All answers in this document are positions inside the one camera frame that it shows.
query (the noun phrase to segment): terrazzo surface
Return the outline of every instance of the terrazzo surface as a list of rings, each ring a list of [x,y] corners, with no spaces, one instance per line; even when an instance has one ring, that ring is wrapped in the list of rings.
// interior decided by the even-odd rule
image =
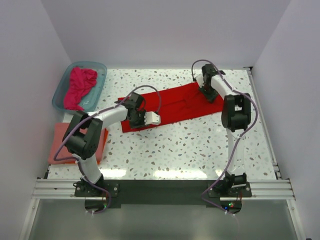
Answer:
[[[225,78],[239,91],[254,94],[246,70],[225,70]],[[96,110],[113,105],[140,85],[158,90],[192,82],[189,69],[109,69]],[[153,90],[142,88],[137,92]],[[64,116],[69,122],[71,115]],[[255,112],[252,109],[251,119]],[[216,179],[228,161],[228,138],[221,113],[185,120],[138,132],[122,133],[117,122],[108,127],[109,136],[99,168],[105,179],[195,180]],[[275,180],[272,155],[261,119],[246,135],[244,163],[249,180]],[[48,179],[78,179],[76,165],[49,167]]]

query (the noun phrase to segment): red towel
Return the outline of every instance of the red towel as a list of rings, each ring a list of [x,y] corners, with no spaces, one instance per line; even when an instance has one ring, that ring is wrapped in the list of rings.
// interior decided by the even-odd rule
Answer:
[[[97,84],[97,72],[88,69],[75,67],[70,73],[70,87],[64,97],[63,106],[69,110],[84,110],[78,104],[81,98],[87,95],[91,88]]]
[[[221,112],[224,101],[219,95],[213,103],[209,103],[206,97],[199,91],[197,82],[187,85],[159,91],[162,105],[159,111],[161,117],[160,125],[151,125],[148,127],[131,129],[129,121],[122,121],[122,131],[135,132],[144,129],[150,129],[161,125],[172,124],[187,119],[194,119],[209,114]],[[146,101],[144,109],[156,111],[159,106],[159,97],[156,92],[142,94]]]

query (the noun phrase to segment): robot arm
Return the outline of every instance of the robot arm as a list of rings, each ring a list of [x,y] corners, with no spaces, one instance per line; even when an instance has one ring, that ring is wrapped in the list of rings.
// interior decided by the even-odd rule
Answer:
[[[65,146],[68,151],[78,159],[81,165],[81,171],[83,172],[82,174],[94,185],[102,188],[104,181],[103,175],[98,168],[95,155],[102,129],[124,120],[129,120],[131,128],[140,128],[150,124],[158,125],[161,123],[160,116],[155,112],[146,112],[144,109],[139,109],[143,101],[144,98],[141,95],[132,93],[131,96],[120,105],[117,104],[114,107],[110,107],[109,110],[86,121],[81,125],[80,129],[87,129],[87,132],[83,133],[78,129],[66,142]],[[65,139],[71,130],[83,119],[96,114],[97,112],[85,113],[77,111],[63,139]]]
[[[228,188],[244,187],[247,182],[244,162],[245,136],[240,139],[235,149],[234,147],[240,134],[251,122],[251,102],[243,95],[233,92],[212,64],[202,67],[202,75],[199,75],[196,81],[199,90],[209,102],[213,102],[218,94],[224,100],[221,121],[228,137],[228,159],[234,151],[224,180],[228,182]]]

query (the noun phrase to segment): pink towel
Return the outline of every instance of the pink towel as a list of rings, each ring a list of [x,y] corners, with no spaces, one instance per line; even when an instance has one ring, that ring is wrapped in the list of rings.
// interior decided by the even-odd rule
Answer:
[[[97,76],[97,72],[92,69],[78,66],[73,68],[70,73],[70,87],[63,100],[64,108],[83,111],[84,109],[78,104],[81,102],[81,98],[97,84]]]

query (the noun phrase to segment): white enclosure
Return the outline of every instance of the white enclosure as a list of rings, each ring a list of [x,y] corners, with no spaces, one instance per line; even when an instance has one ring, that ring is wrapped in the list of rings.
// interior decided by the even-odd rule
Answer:
[[[186,69],[204,58],[253,67],[276,160],[306,235],[319,240],[319,9],[317,0],[1,1],[0,239],[19,238],[48,165],[62,120],[51,99],[69,64]]]

